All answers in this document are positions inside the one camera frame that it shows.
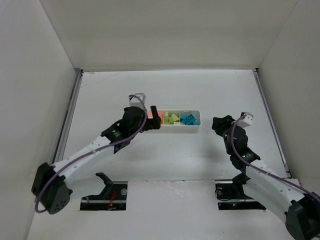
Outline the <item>orange round lego piece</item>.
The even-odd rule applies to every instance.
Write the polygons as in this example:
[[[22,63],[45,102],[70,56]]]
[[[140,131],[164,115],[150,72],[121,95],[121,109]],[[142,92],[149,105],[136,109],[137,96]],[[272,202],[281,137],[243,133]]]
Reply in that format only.
[[[160,124],[163,125],[164,124],[164,112],[163,111],[158,111],[158,116],[160,117]],[[149,119],[153,119],[153,114],[150,110],[147,111],[147,116]]]

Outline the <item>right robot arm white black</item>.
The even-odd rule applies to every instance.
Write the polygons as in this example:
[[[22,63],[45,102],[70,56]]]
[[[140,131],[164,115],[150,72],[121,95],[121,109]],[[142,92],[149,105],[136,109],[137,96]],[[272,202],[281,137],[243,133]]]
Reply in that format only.
[[[238,119],[230,115],[213,118],[212,130],[223,138],[232,165],[240,171],[231,183],[216,183],[216,198],[227,203],[253,199],[276,215],[295,240],[319,238],[319,195],[276,175],[248,147],[245,127],[252,121],[248,112],[242,112]]]

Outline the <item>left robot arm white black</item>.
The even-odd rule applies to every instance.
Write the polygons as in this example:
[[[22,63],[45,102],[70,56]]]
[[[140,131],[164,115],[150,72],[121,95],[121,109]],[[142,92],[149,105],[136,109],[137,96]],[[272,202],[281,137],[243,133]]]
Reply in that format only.
[[[137,134],[160,129],[157,108],[152,105],[150,109],[152,117],[148,118],[145,107],[126,107],[122,119],[104,130],[88,146],[52,165],[41,164],[31,188],[35,196],[35,212],[54,215],[75,199],[114,197],[114,183],[103,172],[95,173],[92,179],[85,179],[84,175],[101,160],[128,146]]]

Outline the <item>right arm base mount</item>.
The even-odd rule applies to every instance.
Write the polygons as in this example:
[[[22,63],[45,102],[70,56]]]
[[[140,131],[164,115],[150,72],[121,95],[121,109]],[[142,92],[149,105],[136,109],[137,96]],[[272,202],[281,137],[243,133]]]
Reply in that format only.
[[[232,180],[218,180],[215,182],[214,195],[220,211],[266,210],[266,207],[261,203],[245,195],[243,185],[249,179],[249,177],[240,173]]]

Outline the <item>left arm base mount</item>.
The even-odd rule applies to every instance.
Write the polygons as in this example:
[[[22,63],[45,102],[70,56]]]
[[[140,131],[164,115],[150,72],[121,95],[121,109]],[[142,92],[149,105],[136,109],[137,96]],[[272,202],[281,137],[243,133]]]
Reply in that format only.
[[[98,195],[88,195],[81,199],[80,211],[125,211],[127,208],[128,182],[112,181],[104,173],[95,174],[105,187]]]

